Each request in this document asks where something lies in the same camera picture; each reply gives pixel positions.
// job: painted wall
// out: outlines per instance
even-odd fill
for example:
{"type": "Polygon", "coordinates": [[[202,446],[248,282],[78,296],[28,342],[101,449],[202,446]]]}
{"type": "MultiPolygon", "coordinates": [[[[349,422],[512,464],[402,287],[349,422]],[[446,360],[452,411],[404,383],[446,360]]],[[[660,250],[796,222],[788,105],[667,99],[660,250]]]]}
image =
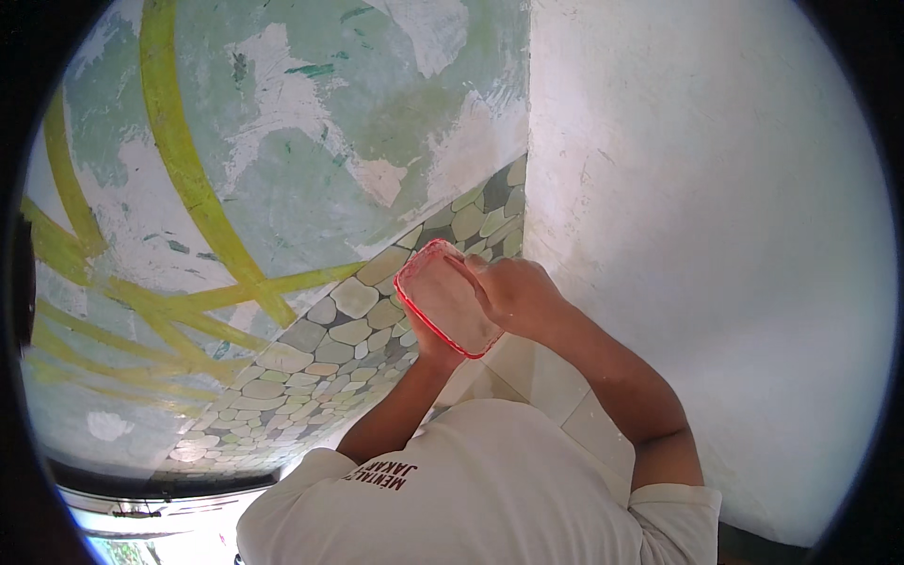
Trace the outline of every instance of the painted wall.
{"type": "Polygon", "coordinates": [[[150,476],[338,280],[522,155],[527,32],[514,1],[114,3],[26,181],[49,452],[150,476]]]}
{"type": "Polygon", "coordinates": [[[686,408],[722,518],[812,544],[898,299],[876,149],[790,2],[532,4],[524,255],[686,408]]]}

